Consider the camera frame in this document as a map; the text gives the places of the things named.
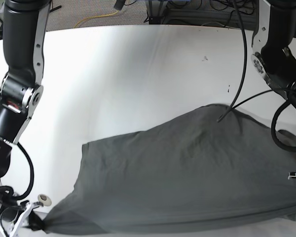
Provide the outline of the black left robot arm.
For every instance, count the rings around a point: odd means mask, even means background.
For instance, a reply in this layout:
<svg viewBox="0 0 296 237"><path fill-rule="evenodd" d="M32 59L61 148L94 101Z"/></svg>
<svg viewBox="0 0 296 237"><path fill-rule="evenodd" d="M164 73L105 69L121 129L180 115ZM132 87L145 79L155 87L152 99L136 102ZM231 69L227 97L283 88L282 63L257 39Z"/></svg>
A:
<svg viewBox="0 0 296 237"><path fill-rule="evenodd" d="M260 0L252 37L252 62L267 85L296 109L296 0Z"/></svg>

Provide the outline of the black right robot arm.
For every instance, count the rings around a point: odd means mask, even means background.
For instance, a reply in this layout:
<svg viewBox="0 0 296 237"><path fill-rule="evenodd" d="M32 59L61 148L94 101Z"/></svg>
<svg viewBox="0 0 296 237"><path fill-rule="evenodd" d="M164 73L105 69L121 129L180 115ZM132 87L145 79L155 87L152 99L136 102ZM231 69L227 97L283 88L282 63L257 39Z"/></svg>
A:
<svg viewBox="0 0 296 237"><path fill-rule="evenodd" d="M50 7L49 0L4 3L3 52L8 71L0 86L0 180L9 169L12 146L19 145L42 97L43 44ZM0 227L7 221L14 229L44 228L34 212L41 202L27 201L33 185L31 175L26 191L18 195L12 187L0 184Z"/></svg>

